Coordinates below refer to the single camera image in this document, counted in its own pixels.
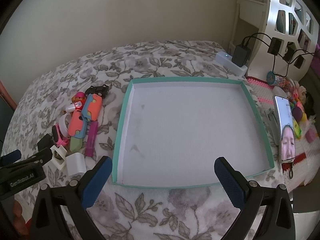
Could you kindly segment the person left hand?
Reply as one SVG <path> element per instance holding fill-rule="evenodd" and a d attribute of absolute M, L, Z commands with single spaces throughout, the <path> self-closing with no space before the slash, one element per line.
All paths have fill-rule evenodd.
<path fill-rule="evenodd" d="M 29 219 L 27 222 L 25 221 L 22 215 L 22 206 L 16 200 L 14 200 L 12 212 L 14 215 L 12 224 L 19 236 L 21 236 L 22 239 L 30 239 L 30 227 L 32 219 Z"/>

